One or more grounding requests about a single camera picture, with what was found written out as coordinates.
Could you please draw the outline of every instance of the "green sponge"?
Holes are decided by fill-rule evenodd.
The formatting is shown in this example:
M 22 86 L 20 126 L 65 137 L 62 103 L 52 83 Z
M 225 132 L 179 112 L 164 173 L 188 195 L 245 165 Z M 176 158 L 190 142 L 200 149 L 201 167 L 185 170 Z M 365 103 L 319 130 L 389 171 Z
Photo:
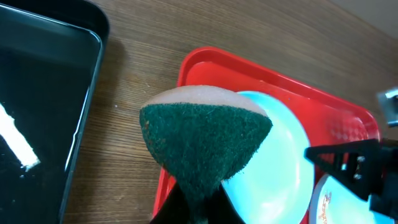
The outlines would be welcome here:
M 252 158 L 271 120 L 243 108 L 168 103 L 140 110 L 149 152 L 179 183 L 193 223 L 206 223 L 205 198 Z

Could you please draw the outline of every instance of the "light blue bowl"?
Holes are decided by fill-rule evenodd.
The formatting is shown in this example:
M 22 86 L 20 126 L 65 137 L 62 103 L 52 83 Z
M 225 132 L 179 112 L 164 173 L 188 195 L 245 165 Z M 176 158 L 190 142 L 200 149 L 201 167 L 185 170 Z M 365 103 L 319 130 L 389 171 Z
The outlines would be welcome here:
M 223 187 L 246 224 L 300 223 L 314 185 L 310 146 L 300 121 L 279 100 L 254 91 L 239 94 L 263 108 L 274 125 L 249 164 Z

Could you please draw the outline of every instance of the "white object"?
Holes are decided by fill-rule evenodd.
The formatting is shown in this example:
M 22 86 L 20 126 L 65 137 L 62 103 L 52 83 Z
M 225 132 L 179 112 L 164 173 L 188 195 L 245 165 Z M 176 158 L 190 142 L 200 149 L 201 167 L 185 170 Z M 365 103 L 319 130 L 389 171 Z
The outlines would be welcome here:
M 339 183 L 324 175 L 315 187 L 309 224 L 393 224 L 393 219 L 369 210 L 365 202 Z
M 0 136 L 4 138 L 15 156 L 19 159 L 25 171 L 40 163 L 39 158 L 33 152 L 32 147 L 25 137 L 18 131 L 14 124 L 14 118 L 6 113 L 0 103 Z
M 254 91 L 240 94 L 264 109 L 274 126 L 248 165 L 223 187 L 246 224 L 300 223 L 315 178 L 313 164 L 304 157 L 308 137 L 279 100 Z

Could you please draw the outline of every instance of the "sponge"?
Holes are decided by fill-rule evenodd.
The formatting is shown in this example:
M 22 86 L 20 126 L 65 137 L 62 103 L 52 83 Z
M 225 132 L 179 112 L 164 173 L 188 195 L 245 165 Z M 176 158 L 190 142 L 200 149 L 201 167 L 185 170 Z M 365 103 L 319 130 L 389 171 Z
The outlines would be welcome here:
M 222 92 L 228 104 L 218 94 L 198 96 L 202 90 Z M 184 193 L 192 223 L 207 223 L 205 199 L 249 162 L 272 127 L 253 102 L 208 86 L 155 97 L 141 108 L 140 125 L 149 152 Z

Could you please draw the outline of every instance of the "green scouring pad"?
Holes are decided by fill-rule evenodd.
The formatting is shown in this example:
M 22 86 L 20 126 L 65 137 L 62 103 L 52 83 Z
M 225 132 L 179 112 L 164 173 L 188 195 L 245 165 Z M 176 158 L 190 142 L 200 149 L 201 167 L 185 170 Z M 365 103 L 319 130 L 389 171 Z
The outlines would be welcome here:
M 190 221 L 206 223 L 204 200 L 249 162 L 271 130 L 271 120 L 265 113 L 231 105 L 159 102 L 165 103 L 149 103 L 140 110 L 147 148 L 176 178 Z

